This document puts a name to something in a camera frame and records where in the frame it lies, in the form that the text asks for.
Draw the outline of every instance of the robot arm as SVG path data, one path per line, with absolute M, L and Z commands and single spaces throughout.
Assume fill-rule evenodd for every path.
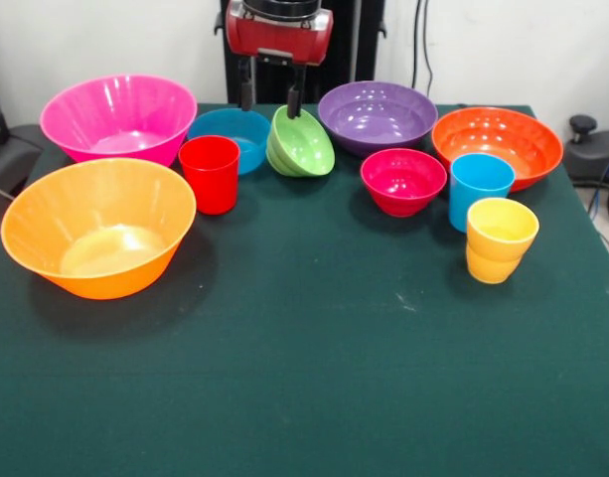
M 252 105 L 250 58 L 257 58 L 294 69 L 288 116 L 300 115 L 306 68 L 324 61 L 333 29 L 333 12 L 320 6 L 321 0 L 230 0 L 225 20 L 227 40 L 231 50 L 243 56 L 239 63 L 239 105 L 243 110 Z

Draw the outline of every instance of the white wall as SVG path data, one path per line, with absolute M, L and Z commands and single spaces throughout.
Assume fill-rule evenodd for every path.
M 386 0 L 378 80 L 411 83 L 414 8 Z M 609 0 L 431 0 L 427 43 L 436 102 L 530 104 L 564 137 L 576 112 L 609 127 Z
M 73 82 L 164 75 L 198 101 L 226 100 L 218 0 L 0 0 L 0 102 L 36 121 Z M 386 0 L 378 80 L 409 84 L 414 1 Z M 528 103 L 556 131 L 569 115 L 609 127 L 609 0 L 431 0 L 437 102 Z M 425 68 L 419 86 L 424 87 Z
M 37 122 L 64 87 L 114 73 L 163 75 L 225 101 L 217 0 L 0 0 L 0 103 Z

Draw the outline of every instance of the blue bowl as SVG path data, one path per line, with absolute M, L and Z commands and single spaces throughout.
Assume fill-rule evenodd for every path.
M 224 136 L 240 147 L 238 174 L 257 169 L 266 157 L 266 140 L 271 123 L 255 111 L 238 108 L 217 109 L 201 114 L 189 128 L 188 139 L 200 136 Z

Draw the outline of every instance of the bowl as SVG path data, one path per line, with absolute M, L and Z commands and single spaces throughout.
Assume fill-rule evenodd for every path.
M 282 164 L 300 176 L 325 176 L 335 166 L 328 134 L 304 109 L 299 117 L 289 119 L 287 107 L 279 107 L 273 115 L 269 142 Z
M 361 174 L 377 205 L 393 217 L 410 217 L 424 209 L 447 182 L 438 160 L 412 149 L 376 152 L 362 163 Z
M 257 169 L 266 155 L 266 140 L 271 123 L 255 111 L 238 108 L 217 109 L 198 116 L 187 137 L 224 136 L 233 139 L 240 148 L 238 174 Z
M 191 187 L 138 159 L 53 172 L 6 211 L 2 242 L 23 267 L 83 298 L 127 296 L 165 270 L 196 215 Z
M 169 166 L 197 111 L 192 93 L 176 82 L 117 75 L 60 92 L 39 123 L 76 162 L 133 157 Z
M 327 92 L 320 100 L 319 116 L 342 147 L 366 157 L 383 149 L 418 145 L 434 126 L 438 112 L 415 89 L 357 81 Z
M 562 160 L 562 142 L 548 127 L 499 107 L 467 107 L 445 114 L 432 130 L 432 142 L 448 170 L 463 154 L 500 157 L 516 171 L 512 192 L 536 183 Z
M 300 177 L 299 173 L 294 172 L 293 170 L 282 164 L 282 161 L 278 159 L 270 140 L 266 144 L 266 160 L 273 168 L 273 170 L 278 174 L 286 177 Z

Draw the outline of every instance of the red bowl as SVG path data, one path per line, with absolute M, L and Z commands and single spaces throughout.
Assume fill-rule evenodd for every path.
M 377 205 L 393 217 L 410 217 L 424 209 L 447 182 L 439 161 L 411 149 L 376 152 L 362 163 L 361 173 Z
M 526 189 L 562 160 L 562 142 L 531 116 L 498 107 L 467 107 L 445 114 L 432 129 L 432 142 L 447 167 L 457 157 L 484 152 L 516 171 L 512 192 Z

